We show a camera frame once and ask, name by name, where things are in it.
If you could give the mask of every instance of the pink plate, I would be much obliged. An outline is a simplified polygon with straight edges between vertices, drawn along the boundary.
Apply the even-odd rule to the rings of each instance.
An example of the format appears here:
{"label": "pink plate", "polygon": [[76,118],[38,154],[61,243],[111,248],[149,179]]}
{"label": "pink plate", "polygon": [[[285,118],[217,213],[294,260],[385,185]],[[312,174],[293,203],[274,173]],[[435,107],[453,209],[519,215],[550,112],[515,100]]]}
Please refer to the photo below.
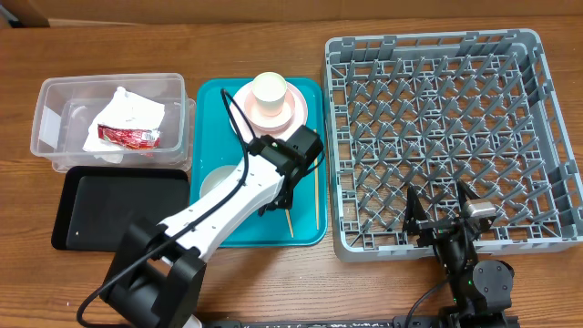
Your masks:
{"label": "pink plate", "polygon": [[[251,94],[251,87],[252,82],[249,82],[248,84],[240,88],[239,91],[237,91],[237,93],[233,97],[237,104],[240,105],[242,104],[243,106],[245,106],[244,104],[245,101],[247,100],[247,96]],[[253,127],[253,131],[255,132],[257,137],[260,137],[264,134],[269,134],[274,138],[287,140],[292,136],[295,130],[297,130],[300,126],[306,124],[306,121],[308,120],[308,104],[306,103],[306,99],[303,98],[302,92],[300,92],[300,90],[298,90],[297,87],[295,87],[293,84],[289,82],[288,92],[290,92],[291,95],[293,96],[293,102],[295,104],[293,115],[291,116],[290,122],[287,125],[284,125],[282,129],[277,131],[265,131],[258,127],[254,127],[251,124],[251,126]],[[237,110],[233,104],[230,105],[229,109],[230,112],[233,114],[235,121],[237,122],[237,126],[239,126],[240,133],[243,135],[243,140],[245,140],[245,142],[250,142],[253,139],[253,136],[249,131],[247,124],[245,124],[245,121],[240,116],[239,110]]]}
{"label": "pink plate", "polygon": [[288,91],[285,93],[285,99],[283,105],[281,105],[281,112],[276,116],[266,116],[261,112],[261,105],[257,101],[257,98],[253,96],[250,92],[247,95],[247,100],[245,101],[245,115],[255,128],[258,128],[265,132],[277,132],[288,124],[293,116],[293,111],[295,110],[295,101],[293,99],[293,94]]}

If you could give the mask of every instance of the gray dish rack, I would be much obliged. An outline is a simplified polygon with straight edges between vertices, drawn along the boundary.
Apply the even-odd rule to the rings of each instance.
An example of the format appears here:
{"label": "gray dish rack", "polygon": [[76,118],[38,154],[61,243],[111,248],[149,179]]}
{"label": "gray dish rack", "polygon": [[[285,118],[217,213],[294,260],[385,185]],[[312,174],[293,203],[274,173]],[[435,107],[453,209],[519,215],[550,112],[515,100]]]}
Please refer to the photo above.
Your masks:
{"label": "gray dish rack", "polygon": [[440,220],[459,211],[456,179],[496,205],[478,252],[562,251],[583,241],[581,178],[537,33],[347,36],[325,50],[342,261],[432,256],[401,232],[406,189]]}

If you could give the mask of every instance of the red packet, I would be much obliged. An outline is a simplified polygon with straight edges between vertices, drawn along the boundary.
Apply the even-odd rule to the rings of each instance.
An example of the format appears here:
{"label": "red packet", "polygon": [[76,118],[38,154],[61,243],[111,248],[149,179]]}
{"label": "red packet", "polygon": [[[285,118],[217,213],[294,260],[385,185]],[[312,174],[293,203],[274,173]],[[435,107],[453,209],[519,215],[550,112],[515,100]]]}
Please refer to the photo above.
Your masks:
{"label": "red packet", "polygon": [[160,143],[157,130],[111,128],[97,125],[100,139],[115,143],[127,149],[154,149]]}

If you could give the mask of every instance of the wood grain surface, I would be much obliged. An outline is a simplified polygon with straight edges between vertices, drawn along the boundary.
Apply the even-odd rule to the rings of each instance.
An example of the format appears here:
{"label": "wood grain surface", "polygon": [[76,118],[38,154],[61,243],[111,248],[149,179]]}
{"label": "wood grain surface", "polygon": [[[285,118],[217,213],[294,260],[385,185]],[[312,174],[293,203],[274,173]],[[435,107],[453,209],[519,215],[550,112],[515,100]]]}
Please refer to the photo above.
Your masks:
{"label": "wood grain surface", "polygon": [[[29,150],[36,98],[50,77],[176,72],[190,97],[215,77],[277,71],[320,82],[333,36],[533,28],[542,37],[568,133],[583,167],[583,19],[443,20],[116,26],[0,30],[0,327],[77,327],[78,305],[102,282],[112,255],[56,251],[50,236],[65,175]],[[507,256],[517,272],[510,314],[523,327],[583,325],[583,247]],[[342,263],[329,229],[314,247],[219,250],[199,300],[203,319],[392,318],[443,278],[433,259]],[[448,291],[420,314],[451,303]],[[87,318],[122,319],[92,304]]]}

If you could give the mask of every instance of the chopstick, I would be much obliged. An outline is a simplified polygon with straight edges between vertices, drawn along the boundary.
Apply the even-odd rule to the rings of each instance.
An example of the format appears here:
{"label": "chopstick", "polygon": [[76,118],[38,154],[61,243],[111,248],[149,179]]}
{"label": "chopstick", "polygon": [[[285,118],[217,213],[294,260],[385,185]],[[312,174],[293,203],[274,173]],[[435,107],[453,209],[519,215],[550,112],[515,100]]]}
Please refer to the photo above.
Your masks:
{"label": "chopstick", "polygon": [[313,176],[314,176],[314,181],[315,181],[315,185],[316,185],[316,230],[320,229],[320,202],[319,197],[318,197],[318,158],[316,158],[316,161],[313,162],[313,165],[316,167],[316,169],[314,169],[313,171]]}
{"label": "chopstick", "polygon": [[290,226],[290,234],[291,237],[293,238],[293,227],[292,227],[292,220],[290,219],[290,210],[285,210],[285,216],[288,217],[288,226]]}

